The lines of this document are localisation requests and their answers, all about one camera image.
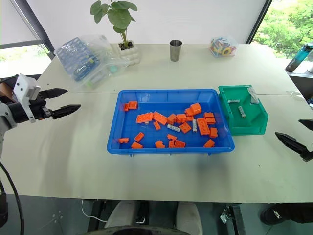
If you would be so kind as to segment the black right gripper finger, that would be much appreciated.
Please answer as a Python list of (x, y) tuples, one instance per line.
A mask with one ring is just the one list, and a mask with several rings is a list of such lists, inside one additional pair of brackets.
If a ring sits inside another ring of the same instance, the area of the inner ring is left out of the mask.
[(309, 150), (306, 146), (287, 134), (275, 132), (275, 135), (286, 147), (298, 153), (304, 161), (309, 160)]
[(313, 130), (313, 120), (312, 119), (299, 119), (298, 120), (301, 124), (307, 127), (310, 130)]

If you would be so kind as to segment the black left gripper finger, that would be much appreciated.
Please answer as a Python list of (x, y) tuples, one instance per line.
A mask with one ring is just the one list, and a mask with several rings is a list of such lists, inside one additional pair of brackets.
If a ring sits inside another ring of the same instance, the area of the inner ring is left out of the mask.
[(58, 118), (65, 117), (67, 115), (70, 115), (70, 114), (74, 113), (80, 107), (81, 107), (80, 104), (75, 104), (75, 105), (71, 104), (71, 105), (63, 106), (63, 107), (61, 107), (60, 109), (57, 109), (57, 110), (50, 110), (51, 117), (53, 119), (58, 119)]
[(59, 96), (63, 95), (66, 92), (68, 92), (68, 90), (61, 89), (61, 88), (48, 89), (48, 90), (40, 91), (40, 98), (42, 98), (42, 99), (52, 99), (52, 98), (59, 97)]

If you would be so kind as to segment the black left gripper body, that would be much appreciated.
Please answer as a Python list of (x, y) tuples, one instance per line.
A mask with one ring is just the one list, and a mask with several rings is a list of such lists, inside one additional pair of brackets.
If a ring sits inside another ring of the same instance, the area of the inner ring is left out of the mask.
[(45, 106), (46, 99), (52, 98), (52, 91), (41, 91), (35, 100), (30, 100), (30, 109), (37, 120), (51, 117), (50, 110)]

